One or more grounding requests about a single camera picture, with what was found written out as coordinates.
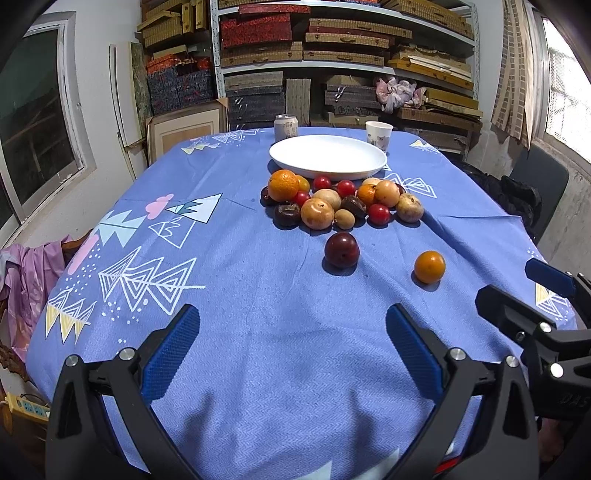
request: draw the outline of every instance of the blue gripper pad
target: blue gripper pad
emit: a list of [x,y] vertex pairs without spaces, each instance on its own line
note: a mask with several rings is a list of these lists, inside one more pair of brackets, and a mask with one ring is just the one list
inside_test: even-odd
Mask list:
[[199,311],[192,305],[181,310],[144,367],[141,394],[146,404],[162,398],[193,342],[199,334]]
[[532,258],[525,264],[525,275],[561,297],[571,297],[576,292],[573,278],[570,275],[537,258]]
[[438,402],[443,395],[441,366],[396,305],[386,314],[386,331],[420,394]]

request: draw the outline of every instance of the electrical outlet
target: electrical outlet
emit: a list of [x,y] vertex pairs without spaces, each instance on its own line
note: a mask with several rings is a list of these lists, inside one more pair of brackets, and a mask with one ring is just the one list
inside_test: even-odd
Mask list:
[[50,409],[39,405],[24,397],[17,397],[10,392],[6,393],[8,408],[13,415],[36,421],[37,423],[47,423],[49,421]]

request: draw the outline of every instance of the paper cup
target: paper cup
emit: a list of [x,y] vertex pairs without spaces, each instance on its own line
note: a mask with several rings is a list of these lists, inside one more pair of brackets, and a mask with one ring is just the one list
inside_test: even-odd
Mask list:
[[392,125],[383,122],[365,122],[365,131],[368,135],[367,142],[384,152],[388,151],[393,128]]

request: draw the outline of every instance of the table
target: table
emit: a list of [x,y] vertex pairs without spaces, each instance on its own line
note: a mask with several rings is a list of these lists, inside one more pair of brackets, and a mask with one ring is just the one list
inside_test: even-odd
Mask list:
[[[259,202],[277,168],[273,140],[262,129],[186,141],[121,197],[42,312],[27,369],[43,394],[52,397],[67,355],[112,358],[191,303],[200,334],[152,408],[202,477],[381,479],[433,408],[387,337],[391,304],[484,361],[520,354],[476,312],[476,292],[487,284],[576,328],[568,302],[526,278],[525,262],[541,257],[521,219],[404,132],[392,133],[377,176],[420,198],[420,225],[363,225],[353,231],[358,266],[344,275],[323,266],[334,232],[278,229]],[[447,271],[438,286],[422,287],[411,272],[430,249],[443,254]],[[461,451],[477,407],[450,456]],[[108,409],[128,459],[141,466],[113,401]]]

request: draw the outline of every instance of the orange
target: orange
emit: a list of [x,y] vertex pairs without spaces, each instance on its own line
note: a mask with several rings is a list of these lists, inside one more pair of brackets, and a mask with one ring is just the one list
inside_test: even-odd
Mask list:
[[309,192],[310,191],[310,182],[306,180],[301,175],[296,175],[297,181],[300,182],[300,190],[302,192]]
[[414,263],[414,274],[423,283],[435,283],[441,280],[444,273],[445,260],[433,250],[420,254]]
[[366,207],[370,207],[375,203],[375,185],[371,185],[370,183],[366,183],[365,185],[361,185],[359,190],[357,190],[357,198],[361,200]]
[[290,170],[278,170],[269,179],[267,184],[269,197],[276,202],[286,202],[296,196],[300,189],[300,182],[296,174]]

